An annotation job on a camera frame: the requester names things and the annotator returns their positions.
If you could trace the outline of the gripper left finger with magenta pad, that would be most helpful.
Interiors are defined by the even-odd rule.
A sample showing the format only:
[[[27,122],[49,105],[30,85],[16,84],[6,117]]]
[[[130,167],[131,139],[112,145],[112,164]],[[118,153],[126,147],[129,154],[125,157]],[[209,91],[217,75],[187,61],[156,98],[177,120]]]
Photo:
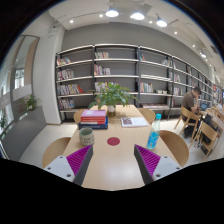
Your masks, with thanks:
[[[88,145],[68,155],[59,155],[45,170],[81,186],[93,156],[93,146]]]

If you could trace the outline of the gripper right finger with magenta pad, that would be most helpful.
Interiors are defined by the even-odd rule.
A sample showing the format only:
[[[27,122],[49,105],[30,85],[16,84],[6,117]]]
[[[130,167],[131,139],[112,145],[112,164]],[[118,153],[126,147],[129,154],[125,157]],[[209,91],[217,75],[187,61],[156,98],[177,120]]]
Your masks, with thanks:
[[[134,155],[145,185],[181,170],[170,157],[159,156],[137,144],[134,145]]]

